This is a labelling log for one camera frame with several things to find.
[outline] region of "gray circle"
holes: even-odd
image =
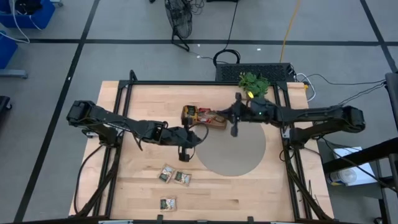
[[[207,169],[225,176],[238,176],[252,171],[266,151],[266,137],[260,124],[238,123],[238,136],[231,136],[231,124],[225,130],[209,128],[205,141],[196,147],[199,160]],[[195,132],[204,136],[206,128],[198,125]]]

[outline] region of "gray floor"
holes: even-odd
[[[47,29],[29,30],[34,39],[80,39],[94,0],[64,0]],[[367,1],[385,41],[398,41],[395,0]],[[282,40],[294,10],[294,0],[241,0],[231,39]],[[207,3],[194,16],[189,39],[228,38],[234,4]],[[7,33],[20,37],[17,30]],[[168,39],[171,28],[164,1],[100,0],[89,39]],[[377,41],[359,0],[303,0],[289,40]],[[212,57],[224,45],[195,44],[192,51]],[[19,44],[8,68],[25,69],[27,80],[0,79],[0,95],[14,108],[0,132],[0,223],[11,222],[40,151],[77,44]],[[230,45],[242,63],[278,62],[280,45]],[[398,47],[389,47],[398,62]],[[233,62],[228,55],[220,60]],[[391,69],[380,46],[297,46],[285,48],[285,62],[296,72],[319,73],[331,82],[366,82],[384,78]],[[103,80],[120,80],[133,69],[140,80],[214,80],[211,60],[197,58],[170,44],[85,44],[53,134],[47,157],[24,220],[66,217],[86,139],[65,120],[74,100],[96,101]],[[331,86],[318,77],[311,81],[317,97],[311,107],[337,104],[371,87]],[[326,138],[340,144],[367,147],[397,136],[385,89],[350,102],[364,111],[367,129]],[[388,175],[382,162],[382,174]],[[335,217],[346,222],[372,223],[380,215],[374,198],[350,188],[330,187]]]

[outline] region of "small card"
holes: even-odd
[[[174,173],[175,169],[167,164],[164,164],[162,167],[162,170],[159,173],[158,178],[165,182],[168,183],[169,180],[172,178],[173,173]]]
[[[184,174],[182,171],[178,170],[175,173],[174,182],[188,187],[191,181],[191,176],[191,174]]]
[[[176,197],[162,197],[160,198],[160,211],[172,212],[177,210]]]

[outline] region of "green plant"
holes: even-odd
[[[270,85],[268,79],[262,76],[256,76],[251,72],[241,72],[241,81],[239,81],[239,87],[241,87],[246,93],[251,92],[254,97],[264,96],[267,94],[268,87]]]

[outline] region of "wooden tabletop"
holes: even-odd
[[[117,87],[118,82],[103,82],[97,105],[112,111]],[[303,83],[288,83],[288,88],[292,108],[308,108]],[[134,85],[128,117],[167,121],[170,127],[180,126],[184,105],[222,110],[231,106],[237,91],[240,91],[237,86]],[[272,88],[268,92],[266,98],[275,102]],[[119,111],[123,110],[123,104],[124,100]],[[311,123],[297,123],[296,127],[306,128],[309,125]],[[253,216],[255,221],[294,221],[286,168],[279,160],[282,150],[280,131],[271,125],[261,126],[267,142],[264,157],[254,170],[237,177],[222,176],[208,170],[197,156],[190,162],[180,162],[176,147],[143,143],[144,151],[140,151],[132,135],[126,133],[111,218],[154,220],[158,214],[163,214],[165,220],[245,221],[248,216]],[[318,151],[313,140],[305,146]],[[97,147],[98,139],[89,139],[84,158]],[[84,206],[98,186],[103,156],[104,149],[95,154],[83,169],[78,209]],[[301,150],[301,158],[305,179],[311,180],[314,198],[324,212],[333,217],[319,156]],[[165,163],[192,174],[190,186],[172,182],[165,184],[157,179]],[[102,214],[107,192],[105,190],[103,194]],[[169,195],[177,197],[177,211],[160,212],[160,198]],[[297,197],[301,217],[304,217],[301,195],[297,193]]]

